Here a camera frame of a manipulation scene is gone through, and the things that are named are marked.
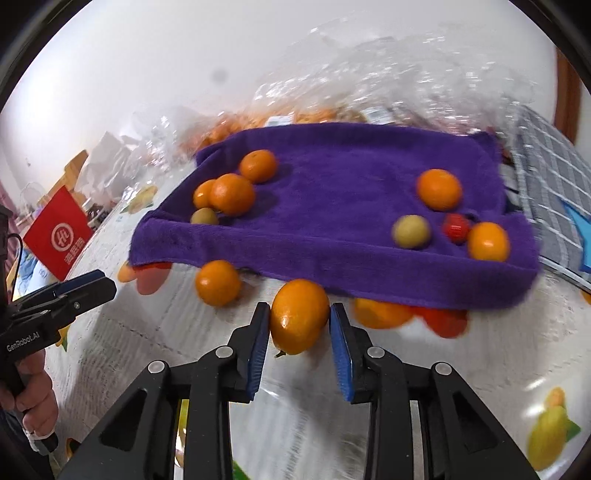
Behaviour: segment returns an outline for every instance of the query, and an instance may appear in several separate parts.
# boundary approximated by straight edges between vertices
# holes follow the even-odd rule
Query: orange
[[[460,203],[462,185],[447,170],[433,168],[418,178],[417,194],[431,210],[447,212]]]
[[[238,217],[252,208],[255,196],[255,189],[247,179],[235,173],[226,173],[213,184],[209,200],[222,213]]]
[[[129,266],[129,262],[126,260],[123,265],[119,267],[117,272],[117,280],[121,283],[127,283],[137,278],[135,270]]]
[[[441,338],[457,338],[468,329],[468,312],[466,310],[413,308],[415,313],[425,320],[433,333]]]
[[[273,343],[288,355],[297,355],[316,343],[329,318],[329,298],[309,280],[292,280],[273,299],[269,329]]]
[[[475,260],[504,262],[510,252],[509,236],[496,223],[478,223],[468,234],[468,254]]]
[[[236,268],[225,260],[205,264],[195,277],[197,294],[212,307],[223,307],[236,299],[241,287]]]
[[[275,176],[277,160],[268,150],[255,150],[242,159],[238,170],[240,175],[253,183],[265,183]]]
[[[212,187],[215,181],[215,179],[204,181],[193,192],[193,205],[195,205],[196,208],[200,209],[211,207],[211,203],[209,203],[209,194],[212,191]]]
[[[375,329],[400,327],[413,318],[410,307],[387,301],[355,299],[353,311],[361,325]]]

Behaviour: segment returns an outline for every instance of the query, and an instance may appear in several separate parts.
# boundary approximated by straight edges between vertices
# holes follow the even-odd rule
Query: white wall
[[[508,0],[93,0],[36,58],[0,114],[0,142],[19,187],[46,189],[106,130],[142,105],[232,108],[286,46],[363,8],[397,37],[441,22],[473,24],[499,62],[537,82],[535,109],[553,113],[554,47]],[[215,81],[215,71],[228,74]]]
[[[591,164],[591,94],[584,85],[581,93],[581,114],[576,147],[581,156]]]
[[[21,188],[18,186],[17,180],[12,173],[12,169],[8,165],[6,160],[6,155],[4,154],[4,149],[2,148],[2,144],[0,143],[0,181],[2,185],[6,189],[8,196],[11,198],[12,202],[18,206],[19,204],[19,196],[21,193]]]

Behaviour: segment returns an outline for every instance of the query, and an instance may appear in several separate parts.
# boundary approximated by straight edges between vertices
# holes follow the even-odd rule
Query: checkered cloth
[[[562,133],[527,107],[511,154],[521,207],[541,242],[541,263],[591,293],[589,274],[580,270],[583,239],[563,205],[591,217],[591,167]]]

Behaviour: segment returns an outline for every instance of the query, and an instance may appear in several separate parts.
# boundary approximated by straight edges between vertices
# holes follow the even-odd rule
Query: purple towel
[[[257,185],[255,206],[219,226],[191,225],[192,194],[266,148],[278,174]],[[455,137],[414,128],[319,124],[247,130],[197,155],[197,170],[136,228],[132,265],[169,261],[201,266],[223,258],[281,280],[308,278],[329,291],[445,309],[509,307],[538,273],[533,231],[520,213],[504,214],[501,156],[488,134]],[[505,263],[472,260],[442,233],[445,213],[417,197],[418,176],[443,168],[462,182],[457,211],[502,225]],[[397,248],[392,224],[423,215],[433,230],[424,250]]]

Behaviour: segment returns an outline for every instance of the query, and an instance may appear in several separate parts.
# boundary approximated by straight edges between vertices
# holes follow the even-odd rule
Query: red ball
[[[448,213],[443,222],[443,233],[456,245],[461,245],[468,238],[470,222],[459,213]]]

